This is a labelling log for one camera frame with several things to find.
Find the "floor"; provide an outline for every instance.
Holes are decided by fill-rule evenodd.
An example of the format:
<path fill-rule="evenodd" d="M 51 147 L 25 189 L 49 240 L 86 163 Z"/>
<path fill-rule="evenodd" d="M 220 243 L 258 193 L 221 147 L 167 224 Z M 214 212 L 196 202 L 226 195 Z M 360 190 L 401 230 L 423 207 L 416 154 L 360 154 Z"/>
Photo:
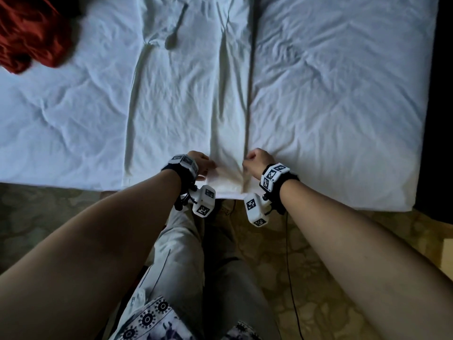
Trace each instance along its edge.
<path fill-rule="evenodd" d="M 66 220 L 99 200 L 97 192 L 0 183 L 0 272 Z M 417 212 L 366 212 L 440 265 L 448 225 Z M 298 339 L 286 263 L 285 218 L 273 212 L 266 228 L 248 223 L 242 202 L 231 214 L 239 247 L 271 304 L 284 340 Z M 289 271 L 306 340 L 380 339 L 288 219 Z"/>

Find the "gray pants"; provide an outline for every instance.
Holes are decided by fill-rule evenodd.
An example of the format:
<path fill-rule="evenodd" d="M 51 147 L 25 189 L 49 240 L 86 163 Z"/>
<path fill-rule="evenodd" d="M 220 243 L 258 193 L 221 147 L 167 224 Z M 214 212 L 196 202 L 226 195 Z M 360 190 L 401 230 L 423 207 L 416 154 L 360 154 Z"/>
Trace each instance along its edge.
<path fill-rule="evenodd" d="M 197 339 L 220 339 L 238 321 L 263 340 L 280 339 L 272 310 L 222 210 L 214 224 L 206 224 L 202 238 L 192 212 L 173 208 L 155 243 L 154 264 L 137 289 L 145 291 L 146 302 L 163 296 Z M 126 308 L 122 321 L 128 316 Z"/>

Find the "cable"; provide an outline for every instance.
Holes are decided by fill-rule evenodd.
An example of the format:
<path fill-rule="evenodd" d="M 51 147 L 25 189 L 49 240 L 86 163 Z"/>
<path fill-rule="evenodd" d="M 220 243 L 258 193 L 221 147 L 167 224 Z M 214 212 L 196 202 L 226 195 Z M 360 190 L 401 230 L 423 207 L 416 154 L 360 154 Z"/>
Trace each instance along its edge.
<path fill-rule="evenodd" d="M 293 286 L 291 284 L 291 275 L 289 274 L 289 261 L 288 261 L 288 212 L 286 211 L 286 268 L 288 269 L 288 280 L 289 280 L 289 289 L 291 291 L 291 298 L 293 300 L 294 312 L 297 318 L 297 327 L 299 328 L 299 335 L 300 338 L 303 340 L 302 331 L 300 330 L 300 322 L 299 322 L 299 315 L 297 314 L 296 309 L 296 302 L 294 302 L 294 295 L 293 295 Z"/>

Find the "forearm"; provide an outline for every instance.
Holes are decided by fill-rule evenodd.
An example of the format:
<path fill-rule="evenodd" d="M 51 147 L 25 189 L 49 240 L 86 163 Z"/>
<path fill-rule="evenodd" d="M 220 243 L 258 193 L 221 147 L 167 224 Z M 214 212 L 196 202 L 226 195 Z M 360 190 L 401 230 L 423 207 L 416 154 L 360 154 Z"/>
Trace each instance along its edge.
<path fill-rule="evenodd" d="M 453 332 L 452 282 L 367 217 L 296 180 L 280 198 L 348 295 L 388 339 L 446 339 Z"/>
<path fill-rule="evenodd" d="M 0 334 L 71 339 L 98 330 L 138 274 L 180 188 L 174 171 L 162 171 L 49 235 L 0 276 Z"/>

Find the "hand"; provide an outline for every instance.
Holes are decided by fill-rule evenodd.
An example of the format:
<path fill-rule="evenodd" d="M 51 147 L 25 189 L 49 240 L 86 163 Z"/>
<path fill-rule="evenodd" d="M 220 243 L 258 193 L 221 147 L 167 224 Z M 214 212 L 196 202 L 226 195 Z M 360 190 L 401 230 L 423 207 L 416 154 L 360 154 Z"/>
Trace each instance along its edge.
<path fill-rule="evenodd" d="M 195 160 L 198 166 L 198 174 L 200 175 L 197 177 L 197 181 L 206 180 L 207 171 L 214 170 L 217 168 L 217 165 L 214 161 L 209 160 L 209 157 L 199 151 L 191 150 L 187 153 L 192 159 Z"/>
<path fill-rule="evenodd" d="M 260 180 L 265 168 L 268 165 L 275 163 L 275 159 L 271 154 L 263 149 L 256 148 L 249 151 L 246 159 L 242 161 L 242 166 L 246 172 L 249 172 L 255 178 Z"/>

